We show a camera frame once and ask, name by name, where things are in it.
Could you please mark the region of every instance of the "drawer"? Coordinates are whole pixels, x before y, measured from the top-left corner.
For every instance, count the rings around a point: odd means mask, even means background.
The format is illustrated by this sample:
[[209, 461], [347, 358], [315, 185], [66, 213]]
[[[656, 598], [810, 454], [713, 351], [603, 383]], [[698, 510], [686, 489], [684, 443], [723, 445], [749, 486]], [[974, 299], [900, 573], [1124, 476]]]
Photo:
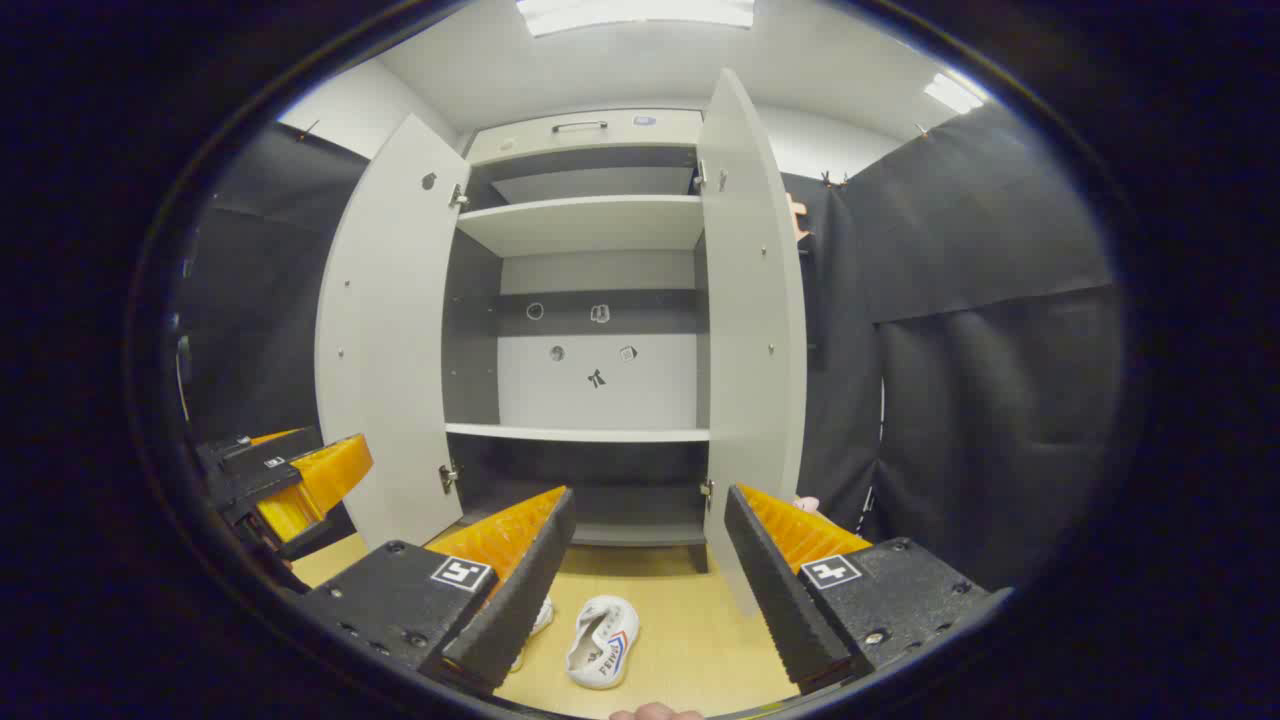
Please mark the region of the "drawer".
[[698, 110], [598, 110], [521, 120], [479, 131], [467, 149], [472, 167], [588, 147], [695, 146]]

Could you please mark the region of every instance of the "sneaker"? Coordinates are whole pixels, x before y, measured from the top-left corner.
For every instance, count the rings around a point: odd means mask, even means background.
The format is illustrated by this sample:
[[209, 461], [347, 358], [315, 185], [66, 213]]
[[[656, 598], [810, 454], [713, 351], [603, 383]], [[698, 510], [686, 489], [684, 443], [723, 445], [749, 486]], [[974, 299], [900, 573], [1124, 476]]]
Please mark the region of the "sneaker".
[[[529, 637], [534, 637], [543, 632], [543, 628], [552, 624], [552, 618], [556, 615], [556, 609], [552, 607], [552, 601], [543, 598], [543, 609], [538, 611], [538, 619], [534, 620], [534, 629], [529, 632]], [[516, 656], [516, 661], [511, 664], [511, 671], [515, 673], [520, 670], [520, 666], [525, 664], [525, 648], [520, 648], [520, 655]]]
[[584, 688], [617, 685], [639, 634], [640, 616], [630, 602], [612, 594], [593, 597], [577, 614], [573, 646], [564, 659], [568, 676]]

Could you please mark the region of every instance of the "ceiling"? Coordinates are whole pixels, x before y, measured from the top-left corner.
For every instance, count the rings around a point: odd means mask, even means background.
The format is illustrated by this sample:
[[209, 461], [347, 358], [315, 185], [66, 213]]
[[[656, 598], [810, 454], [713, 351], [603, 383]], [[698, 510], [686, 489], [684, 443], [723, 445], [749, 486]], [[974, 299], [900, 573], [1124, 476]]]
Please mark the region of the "ceiling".
[[756, 0], [750, 29], [645, 22], [536, 40], [515, 0], [476, 0], [381, 61], [458, 131], [595, 102], [705, 101], [726, 67], [758, 104], [896, 140], [955, 114], [923, 92], [937, 61], [819, 0]]

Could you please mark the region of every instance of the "cabinet handle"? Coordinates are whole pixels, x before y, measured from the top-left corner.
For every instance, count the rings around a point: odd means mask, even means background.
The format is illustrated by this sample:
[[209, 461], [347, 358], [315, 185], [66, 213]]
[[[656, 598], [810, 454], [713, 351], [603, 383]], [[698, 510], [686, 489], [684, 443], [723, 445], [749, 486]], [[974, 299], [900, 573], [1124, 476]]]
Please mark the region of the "cabinet handle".
[[552, 126], [552, 132], [559, 132], [559, 128], [568, 128], [573, 126], [600, 126], [600, 129], [604, 129], [609, 127], [609, 123], [607, 123], [605, 120], [581, 120], [577, 123], [563, 123], [559, 126]]

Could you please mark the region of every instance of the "black curtain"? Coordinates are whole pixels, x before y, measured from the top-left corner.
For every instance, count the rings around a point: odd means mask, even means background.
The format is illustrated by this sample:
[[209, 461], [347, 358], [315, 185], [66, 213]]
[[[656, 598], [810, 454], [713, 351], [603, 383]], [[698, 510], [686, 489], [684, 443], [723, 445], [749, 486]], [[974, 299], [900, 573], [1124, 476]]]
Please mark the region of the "black curtain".
[[1025, 582], [1089, 507], [1123, 382], [1105, 236], [1062, 167], [988, 105], [828, 190], [820, 220], [831, 354], [801, 492], [987, 587]]
[[[178, 293], [195, 442], [319, 425], [315, 323], [338, 220], [367, 161], [285, 126], [259, 133], [216, 183]], [[339, 503], [305, 555], [355, 528]]]

